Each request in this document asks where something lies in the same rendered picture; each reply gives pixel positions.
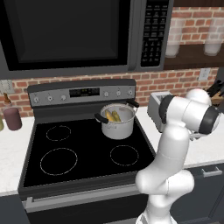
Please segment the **yellow corn cob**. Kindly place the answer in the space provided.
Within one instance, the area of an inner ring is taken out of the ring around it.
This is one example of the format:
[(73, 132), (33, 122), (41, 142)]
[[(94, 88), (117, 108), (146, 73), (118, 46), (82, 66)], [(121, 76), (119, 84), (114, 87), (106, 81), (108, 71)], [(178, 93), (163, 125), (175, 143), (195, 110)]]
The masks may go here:
[(112, 116), (112, 114), (108, 110), (105, 110), (105, 115), (109, 121), (111, 121), (111, 122), (115, 121), (115, 118)]

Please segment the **greenish yellow vegetable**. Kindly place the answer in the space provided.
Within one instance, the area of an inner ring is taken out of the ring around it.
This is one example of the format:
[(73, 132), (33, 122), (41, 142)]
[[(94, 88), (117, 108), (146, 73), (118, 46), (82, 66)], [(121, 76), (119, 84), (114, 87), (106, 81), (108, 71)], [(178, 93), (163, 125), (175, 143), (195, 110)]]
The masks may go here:
[(117, 114), (117, 112), (115, 110), (112, 111), (112, 115), (113, 115), (113, 117), (115, 118), (115, 120), (117, 122), (120, 122), (121, 121), (120, 116)]

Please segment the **black electric stove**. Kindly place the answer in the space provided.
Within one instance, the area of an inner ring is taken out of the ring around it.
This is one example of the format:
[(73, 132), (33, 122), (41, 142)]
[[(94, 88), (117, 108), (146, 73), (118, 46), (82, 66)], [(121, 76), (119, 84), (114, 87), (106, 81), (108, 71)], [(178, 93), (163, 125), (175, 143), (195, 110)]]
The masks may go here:
[[(139, 122), (123, 140), (103, 135), (95, 114), (111, 103), (135, 101), (136, 82), (75, 80), (28, 87), (34, 124), (18, 193), (22, 203), (63, 194), (134, 185), (155, 152)], [(31, 224), (135, 224), (145, 194), (105, 199), (26, 214)]]

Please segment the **black microwave oven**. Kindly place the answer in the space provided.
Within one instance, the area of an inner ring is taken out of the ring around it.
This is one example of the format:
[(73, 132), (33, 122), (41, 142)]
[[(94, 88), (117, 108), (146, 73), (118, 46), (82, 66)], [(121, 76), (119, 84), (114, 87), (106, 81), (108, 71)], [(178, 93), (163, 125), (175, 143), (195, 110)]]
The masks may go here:
[(0, 80), (161, 71), (174, 0), (142, 0), (129, 71), (133, 0), (0, 0)]

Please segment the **dark wooden shelf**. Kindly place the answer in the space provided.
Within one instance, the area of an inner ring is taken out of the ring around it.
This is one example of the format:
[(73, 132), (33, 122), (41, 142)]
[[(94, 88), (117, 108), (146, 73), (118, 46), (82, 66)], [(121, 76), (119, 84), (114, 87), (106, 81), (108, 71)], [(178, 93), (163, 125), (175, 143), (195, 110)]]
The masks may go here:
[(204, 54), (203, 45), (181, 45), (175, 58), (164, 60), (164, 70), (224, 67), (224, 44), (216, 56)]

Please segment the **clear glass jar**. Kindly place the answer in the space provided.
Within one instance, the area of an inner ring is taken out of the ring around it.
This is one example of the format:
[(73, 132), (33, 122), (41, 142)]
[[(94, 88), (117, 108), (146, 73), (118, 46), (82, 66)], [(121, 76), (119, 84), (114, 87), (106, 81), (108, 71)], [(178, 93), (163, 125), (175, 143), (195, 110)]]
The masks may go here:
[(204, 54), (208, 56), (216, 56), (220, 49), (222, 40), (224, 39), (224, 17), (214, 17), (211, 20), (206, 42), (204, 44)]
[(167, 47), (165, 51), (166, 58), (175, 58), (179, 53), (179, 45), (184, 24), (185, 20), (183, 18), (175, 17), (171, 20)]

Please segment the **dark red bottle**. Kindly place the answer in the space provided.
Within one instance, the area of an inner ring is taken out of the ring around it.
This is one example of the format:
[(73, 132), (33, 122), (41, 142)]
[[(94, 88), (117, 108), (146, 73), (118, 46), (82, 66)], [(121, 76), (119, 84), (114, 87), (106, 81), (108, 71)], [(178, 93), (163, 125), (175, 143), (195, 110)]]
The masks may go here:
[(3, 116), (9, 130), (20, 130), (22, 128), (22, 121), (17, 107), (14, 107), (10, 98), (6, 93), (4, 96)]

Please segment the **wooden knife block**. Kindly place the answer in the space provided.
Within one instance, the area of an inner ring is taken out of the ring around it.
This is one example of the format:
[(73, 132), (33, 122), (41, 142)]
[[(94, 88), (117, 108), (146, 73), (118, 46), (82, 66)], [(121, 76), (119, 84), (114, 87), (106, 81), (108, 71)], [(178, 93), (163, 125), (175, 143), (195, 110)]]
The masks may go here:
[(217, 80), (208, 90), (212, 105), (224, 114), (224, 81)]

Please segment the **dark grey drawer front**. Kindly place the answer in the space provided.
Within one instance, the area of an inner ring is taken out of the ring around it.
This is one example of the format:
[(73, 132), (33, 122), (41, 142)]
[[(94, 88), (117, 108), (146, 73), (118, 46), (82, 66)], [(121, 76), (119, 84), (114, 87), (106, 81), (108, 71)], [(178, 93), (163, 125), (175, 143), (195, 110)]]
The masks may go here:
[[(201, 169), (210, 170), (217, 166), (223, 173), (220, 176), (204, 178)], [(224, 191), (224, 164), (210, 164), (188, 168), (194, 177), (192, 192), (182, 196), (171, 207), (171, 216), (178, 224), (210, 224), (222, 219)]]

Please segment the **dark grey cupboard door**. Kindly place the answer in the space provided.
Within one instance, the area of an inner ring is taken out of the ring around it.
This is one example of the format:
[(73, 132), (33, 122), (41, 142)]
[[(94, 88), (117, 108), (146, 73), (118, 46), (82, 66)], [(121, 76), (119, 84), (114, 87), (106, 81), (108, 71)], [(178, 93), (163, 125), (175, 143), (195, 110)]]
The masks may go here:
[(0, 224), (30, 224), (18, 194), (0, 197)]

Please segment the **white wall outlet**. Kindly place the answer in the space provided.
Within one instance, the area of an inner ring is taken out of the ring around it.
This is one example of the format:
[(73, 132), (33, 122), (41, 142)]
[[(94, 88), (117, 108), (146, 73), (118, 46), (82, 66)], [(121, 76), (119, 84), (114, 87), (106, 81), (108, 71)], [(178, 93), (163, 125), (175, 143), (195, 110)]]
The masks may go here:
[(199, 73), (199, 81), (206, 81), (208, 79), (210, 71), (210, 68), (201, 68)]

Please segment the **dark wooden wall cupboard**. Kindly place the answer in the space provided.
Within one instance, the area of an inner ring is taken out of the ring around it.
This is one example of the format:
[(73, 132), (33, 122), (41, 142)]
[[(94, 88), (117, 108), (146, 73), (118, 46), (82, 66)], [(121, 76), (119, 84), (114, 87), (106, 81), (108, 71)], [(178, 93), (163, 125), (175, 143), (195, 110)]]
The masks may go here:
[(174, 0), (173, 7), (224, 7), (224, 0)]

